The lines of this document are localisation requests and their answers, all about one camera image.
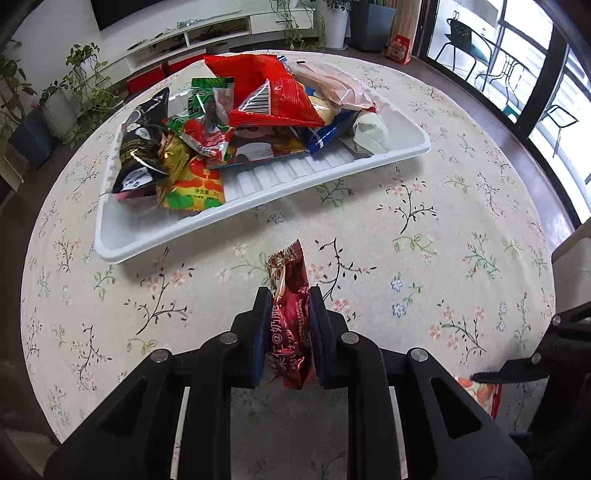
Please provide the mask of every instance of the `yellow snack bag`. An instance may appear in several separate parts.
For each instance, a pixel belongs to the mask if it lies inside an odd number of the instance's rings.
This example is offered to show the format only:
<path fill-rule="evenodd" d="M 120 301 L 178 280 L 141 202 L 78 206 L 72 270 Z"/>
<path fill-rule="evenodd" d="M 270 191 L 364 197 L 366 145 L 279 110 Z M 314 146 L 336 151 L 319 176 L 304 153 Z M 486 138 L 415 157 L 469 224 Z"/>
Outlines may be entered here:
<path fill-rule="evenodd" d="M 164 198 L 164 206 L 173 210 L 200 212 L 223 205 L 222 175 L 206 168 L 206 160 L 196 155 L 184 166 Z"/>
<path fill-rule="evenodd" d="M 168 177 L 156 187 L 158 205 L 162 205 L 164 197 L 183 171 L 183 167 L 194 155 L 196 153 L 179 137 L 174 134 L 168 135 L 162 152 L 162 165 L 168 173 Z"/>

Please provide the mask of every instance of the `white plastic tray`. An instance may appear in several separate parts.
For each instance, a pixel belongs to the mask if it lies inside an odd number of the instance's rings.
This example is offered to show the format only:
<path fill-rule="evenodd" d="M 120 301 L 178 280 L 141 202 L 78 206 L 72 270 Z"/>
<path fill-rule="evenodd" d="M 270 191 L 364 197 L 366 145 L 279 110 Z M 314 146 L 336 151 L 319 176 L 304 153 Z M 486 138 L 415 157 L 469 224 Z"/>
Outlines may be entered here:
<path fill-rule="evenodd" d="M 320 183 L 369 170 L 426 153 L 428 135 L 390 101 L 369 87 L 369 97 L 378 106 L 396 150 L 369 158 L 357 158 L 338 140 L 314 155 L 295 154 L 256 166 L 234 166 L 223 170 L 226 203 L 197 214 L 155 206 L 154 198 L 117 201 L 114 195 L 100 197 L 95 232 L 95 251 L 110 263 L 119 263 L 150 248 L 210 223 L 271 202 Z M 168 113 L 181 112 L 187 93 L 169 100 Z M 112 146 L 103 179 L 102 192 L 110 191 L 121 167 L 121 128 Z"/>

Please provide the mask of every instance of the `black snack bag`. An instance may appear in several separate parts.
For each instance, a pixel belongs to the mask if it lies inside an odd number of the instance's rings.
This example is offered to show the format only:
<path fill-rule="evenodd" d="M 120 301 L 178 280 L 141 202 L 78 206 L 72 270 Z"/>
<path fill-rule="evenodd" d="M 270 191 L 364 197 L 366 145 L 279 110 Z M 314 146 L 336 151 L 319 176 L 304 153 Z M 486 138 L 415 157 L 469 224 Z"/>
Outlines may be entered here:
<path fill-rule="evenodd" d="M 161 153 L 166 139 L 162 120 L 168 117 L 169 93 L 168 87 L 160 90 L 150 100 L 138 105 L 122 125 L 121 170 L 112 193 L 143 188 L 168 176 Z"/>

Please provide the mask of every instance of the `round table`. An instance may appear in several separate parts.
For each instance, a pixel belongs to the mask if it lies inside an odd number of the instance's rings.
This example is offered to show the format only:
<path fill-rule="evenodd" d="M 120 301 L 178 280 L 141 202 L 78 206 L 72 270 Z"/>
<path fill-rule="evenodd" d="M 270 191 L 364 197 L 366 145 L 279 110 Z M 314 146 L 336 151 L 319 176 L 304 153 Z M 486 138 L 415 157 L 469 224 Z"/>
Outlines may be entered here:
<path fill-rule="evenodd" d="M 282 53 L 335 64 L 368 83 L 425 129 L 431 151 L 109 265 L 93 239 L 116 129 L 163 86 L 173 94 L 212 74 L 200 61 L 123 107 L 56 181 L 25 263 L 24 356 L 60 440 L 154 349 L 192 350 L 227 330 L 266 283 L 267 256 L 297 238 L 310 285 L 320 286 L 327 308 L 380 347 L 421 346 L 460 377 L 533 353 L 554 313 L 550 255 L 522 181 L 491 138 L 446 95 L 404 73 L 329 54 Z M 498 420 L 523 429 L 543 385 L 509 387 Z M 323 391 L 314 379 L 302 391 L 263 382 L 232 397 L 234 478 L 342 478 L 343 391 Z"/>

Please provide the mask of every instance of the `green plant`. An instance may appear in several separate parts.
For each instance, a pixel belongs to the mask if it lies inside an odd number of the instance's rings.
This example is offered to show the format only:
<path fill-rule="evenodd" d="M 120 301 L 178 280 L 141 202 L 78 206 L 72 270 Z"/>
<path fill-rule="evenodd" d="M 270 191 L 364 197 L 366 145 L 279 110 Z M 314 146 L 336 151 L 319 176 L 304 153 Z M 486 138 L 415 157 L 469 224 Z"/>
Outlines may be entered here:
<path fill-rule="evenodd" d="M 326 5 L 332 9 L 341 9 L 342 11 L 351 10 L 351 0 L 324 0 Z"/>
<path fill-rule="evenodd" d="M 25 119 L 20 92 L 35 95 L 36 92 L 27 83 L 27 77 L 18 60 L 8 59 L 0 54 L 0 140 L 6 141 Z"/>
<path fill-rule="evenodd" d="M 306 10 L 306 14 L 308 19 L 312 24 L 314 23 L 314 9 L 311 7 L 309 2 L 313 2 L 314 0 L 303 0 L 300 2 L 300 6 Z M 283 29 L 285 35 L 285 43 L 290 50 L 317 50 L 318 49 L 318 42 L 306 43 L 306 40 L 301 36 L 299 32 L 299 25 L 297 24 L 296 19 L 294 18 L 293 14 L 291 13 L 289 0 L 269 0 L 269 4 L 271 5 L 272 10 L 277 13 L 283 20 L 282 23 L 285 24 Z M 319 38 L 324 37 L 324 19 L 321 15 L 318 15 L 317 18 L 318 23 L 318 31 L 319 31 Z"/>
<path fill-rule="evenodd" d="M 86 140 L 111 115 L 119 102 L 111 91 L 111 78 L 101 73 L 108 62 L 99 61 L 99 52 L 100 47 L 94 43 L 83 47 L 74 45 L 66 57 L 66 65 L 72 69 L 61 82 L 55 80 L 41 93 L 40 104 L 59 89 L 71 90 L 80 103 L 82 117 L 70 141 L 72 147 Z"/>

